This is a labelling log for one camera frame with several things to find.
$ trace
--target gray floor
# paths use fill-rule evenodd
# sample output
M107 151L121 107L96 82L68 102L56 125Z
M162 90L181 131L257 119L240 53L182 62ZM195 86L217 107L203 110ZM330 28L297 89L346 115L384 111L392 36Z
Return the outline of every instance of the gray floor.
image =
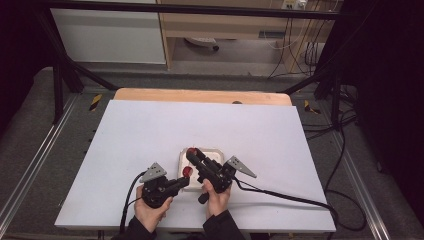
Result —
M146 66L123 73L99 73L106 80L119 86L145 88L182 88L208 90L240 90L275 92L291 86L304 78L304 75L282 76L267 80L279 59L279 52L267 44L257 41L219 40L220 50L193 47L183 40L177 42L174 68L170 71L152 71ZM277 73L285 73L280 66ZM24 201L10 223L4 239L65 239L65 236L80 236L74 239L95 238L96 232L69 231L56 228L54 221L60 211L59 204L75 178L84 159L84 151L89 148L91 139L100 122L104 109L113 92L105 92L98 85L84 79L87 90L78 96L75 108L44 165L35 178ZM311 84L300 93L292 96L293 104L298 107L302 123L326 124L323 114L304 110L304 100L319 108L314 101ZM88 108L96 92L103 97L96 111ZM53 92L51 72L40 72L25 104L15 115L7 132L0 139L0 204L5 205L10 194L18 184L33 156L47 135L53 119ZM424 230L402 197L392 177L378 173L372 152L368 148L360 126L347 126L346 142L350 153L365 180L375 205L387 227L391 239L424 239ZM309 141L310 150L322 184L335 164L338 150L331 134ZM341 166L330 185L331 189L356 198L346 171ZM341 221L349 226L360 224L359 211L349 202L329 196L329 202L338 210ZM294 239L322 239L322 235L296 235ZM289 239L280 234L273 239ZM334 239L374 239L370 228L352 232L338 228Z

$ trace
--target wooden desk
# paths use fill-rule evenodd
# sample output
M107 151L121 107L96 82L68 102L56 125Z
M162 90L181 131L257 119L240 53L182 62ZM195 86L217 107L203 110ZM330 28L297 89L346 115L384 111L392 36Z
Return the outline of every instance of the wooden desk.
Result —
M176 102L168 101L172 96ZM255 99L261 105L222 104L237 100L253 103ZM281 104L266 105L264 99L273 99L274 103L279 99ZM258 175L253 179L238 173L242 181L326 202L297 110L289 105L288 96L283 94L118 90L108 104L55 225L68 229L118 229L133 178L155 161L168 172L169 179L176 178L179 153L193 144L218 148L225 159L237 155ZM181 191L158 229L202 231L205 206L197 202L199 194ZM239 228L246 232L335 231L325 209L237 187L232 188L228 208ZM130 207L127 223L133 214Z
M181 5L203 5L203 6L226 6L226 7L251 7L251 8L273 8L281 9L282 0L156 0L158 4L181 4ZM318 1L309 0L306 5L308 11L329 11L333 10L335 3L331 0ZM176 38L217 38L217 39L258 39L261 31L284 32L287 19L266 18L266 17L243 17L243 16L216 16L216 15L196 15L196 14L159 14L162 30L162 40L165 49L165 58L170 69L172 67L172 57ZM323 20L303 20L294 19L292 22L291 42L302 34L296 44L291 45L293 55L296 60L300 58L304 44L316 41L325 43L333 27L334 21L326 21L321 28ZM281 39L268 38L268 41L277 41L282 46ZM283 56L284 64L288 72L299 71L295 61L289 51Z

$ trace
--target black metal frame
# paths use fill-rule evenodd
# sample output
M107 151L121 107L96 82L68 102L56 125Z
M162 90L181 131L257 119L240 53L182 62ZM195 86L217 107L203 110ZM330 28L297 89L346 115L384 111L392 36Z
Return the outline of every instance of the black metal frame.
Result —
M355 14L337 12L315 12L315 11L289 11L264 8L241 8L241 7L219 7L219 6L196 6L196 5L169 5L169 4L145 4L145 3L116 3L116 2L92 2L92 1L67 1L67 0L38 0L31 3L32 13L37 24L41 26L49 40L49 45L54 53L56 64L54 64L55 81L55 120L56 123L63 113L62 79L67 83L71 92L82 92L84 86L77 72L83 74L109 90L117 90L119 87L107 82L78 63L74 62L66 53L65 47L60 39L55 26L52 26L46 11L56 9L78 9L97 11L120 11L120 12L155 12L155 13L180 13L180 14L209 14L272 18L301 18L321 20L348 20L356 18ZM282 93L291 94L298 89L316 81L328 71L322 71L306 81L289 88Z

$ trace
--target hand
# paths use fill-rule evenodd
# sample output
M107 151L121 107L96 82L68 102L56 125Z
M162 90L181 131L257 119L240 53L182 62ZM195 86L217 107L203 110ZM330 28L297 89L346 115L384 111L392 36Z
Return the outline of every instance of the hand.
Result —
M209 193L208 206L206 208L206 220L212 215L218 216L227 210L230 199L231 185L222 193L216 193L212 183L208 179L203 180L203 193Z
M134 203L134 212L138 221L143 224L147 231L152 233L162 218L166 217L166 211L169 209L173 199L172 197L169 197L160 208L153 209L141 198L143 194L143 186L144 185L137 187L136 197L138 200Z

